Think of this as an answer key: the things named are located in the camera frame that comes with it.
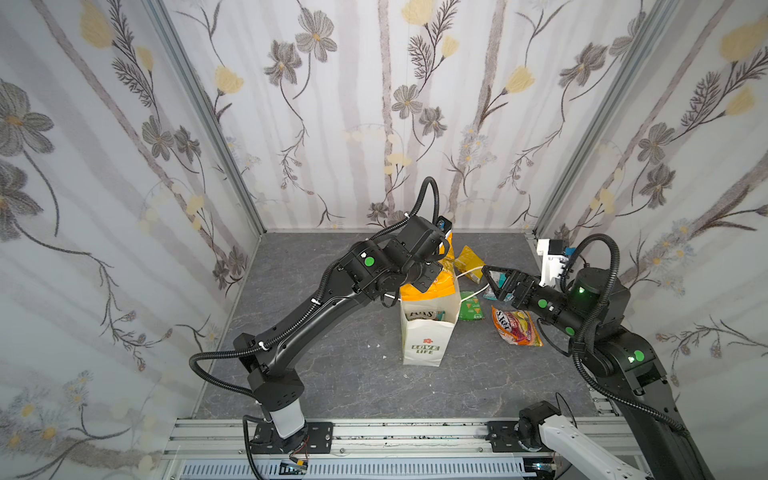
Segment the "yellow snack packet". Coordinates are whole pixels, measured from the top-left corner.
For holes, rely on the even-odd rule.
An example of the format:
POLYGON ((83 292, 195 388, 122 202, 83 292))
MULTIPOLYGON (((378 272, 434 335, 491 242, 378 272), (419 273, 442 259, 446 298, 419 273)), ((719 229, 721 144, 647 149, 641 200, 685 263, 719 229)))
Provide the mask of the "yellow snack packet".
POLYGON ((465 245, 455 258, 454 267, 460 275, 464 275, 476 284, 483 280, 485 262, 468 246, 465 245))

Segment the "orange snack bag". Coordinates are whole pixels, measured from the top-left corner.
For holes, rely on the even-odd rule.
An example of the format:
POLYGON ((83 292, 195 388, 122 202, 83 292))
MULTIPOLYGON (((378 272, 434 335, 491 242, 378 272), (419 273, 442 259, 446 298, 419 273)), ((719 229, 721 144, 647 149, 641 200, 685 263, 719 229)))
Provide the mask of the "orange snack bag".
POLYGON ((438 274, 430 288, 426 292, 420 292, 412 285, 405 285, 400 289, 400 299, 402 301, 416 302, 435 300, 453 295, 456 292, 456 274, 454 271, 455 253, 453 247, 452 230, 448 231, 447 240, 449 242, 447 255, 439 261, 443 269, 438 274))

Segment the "green chips bag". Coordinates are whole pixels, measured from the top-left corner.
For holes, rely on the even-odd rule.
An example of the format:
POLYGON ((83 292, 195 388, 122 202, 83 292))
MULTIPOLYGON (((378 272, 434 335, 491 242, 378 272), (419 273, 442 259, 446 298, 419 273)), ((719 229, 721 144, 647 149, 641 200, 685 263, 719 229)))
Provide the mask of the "green chips bag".
POLYGON ((478 299, 478 293, 462 291, 460 295, 461 304, 458 319, 461 321, 483 320, 485 315, 478 299))

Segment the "Fox's lemon blackcurrant candy bag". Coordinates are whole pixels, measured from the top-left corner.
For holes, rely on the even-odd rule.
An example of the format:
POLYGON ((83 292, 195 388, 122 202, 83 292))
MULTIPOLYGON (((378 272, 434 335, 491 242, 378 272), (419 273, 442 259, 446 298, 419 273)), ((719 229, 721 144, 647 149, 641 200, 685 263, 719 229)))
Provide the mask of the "Fox's lemon blackcurrant candy bag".
POLYGON ((492 308, 492 320, 499 336, 510 345, 541 347, 543 341, 528 312, 492 308))

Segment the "white paper shopping bag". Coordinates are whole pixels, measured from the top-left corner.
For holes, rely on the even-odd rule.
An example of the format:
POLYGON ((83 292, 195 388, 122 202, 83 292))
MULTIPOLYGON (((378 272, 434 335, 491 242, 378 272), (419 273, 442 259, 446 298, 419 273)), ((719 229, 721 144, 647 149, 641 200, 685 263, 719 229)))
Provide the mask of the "white paper shopping bag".
MULTIPOLYGON (((410 366, 439 367, 447 351, 453 331, 459 321, 461 290, 458 280, 464 275, 456 275, 453 295, 426 301, 402 301, 399 299, 399 318, 402 334, 402 362, 410 366), (407 321, 405 310, 435 309, 445 312, 441 322, 414 320, 407 321)), ((487 287, 484 284, 479 290, 482 293, 487 287)))

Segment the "teal candy bag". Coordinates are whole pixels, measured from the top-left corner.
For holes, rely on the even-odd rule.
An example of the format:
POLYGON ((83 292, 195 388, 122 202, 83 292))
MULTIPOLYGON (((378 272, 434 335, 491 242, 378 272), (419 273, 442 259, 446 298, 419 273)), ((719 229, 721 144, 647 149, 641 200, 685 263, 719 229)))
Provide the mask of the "teal candy bag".
POLYGON ((505 282, 506 277, 504 275, 501 275, 498 279, 487 278, 487 287, 483 293, 484 298, 487 300, 510 302, 513 297, 510 290, 507 290, 506 294, 502 297, 497 296, 497 293, 504 289, 505 282))

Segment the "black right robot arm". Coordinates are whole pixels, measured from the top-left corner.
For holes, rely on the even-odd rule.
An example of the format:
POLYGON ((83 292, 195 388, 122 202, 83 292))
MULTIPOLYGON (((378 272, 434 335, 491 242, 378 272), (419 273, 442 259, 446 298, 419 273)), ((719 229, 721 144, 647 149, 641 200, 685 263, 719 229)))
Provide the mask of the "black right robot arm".
MULTIPOLYGON (((482 272, 497 299, 567 334, 572 354, 576 334, 597 305, 610 274, 608 269, 585 267, 576 274, 572 288, 561 293, 520 270, 486 265, 482 272)), ((621 283, 609 289, 607 305, 598 314, 593 349, 581 356, 582 369, 591 388, 619 407, 653 479, 711 479, 658 355, 645 338, 622 326, 629 299, 630 292, 621 283)))

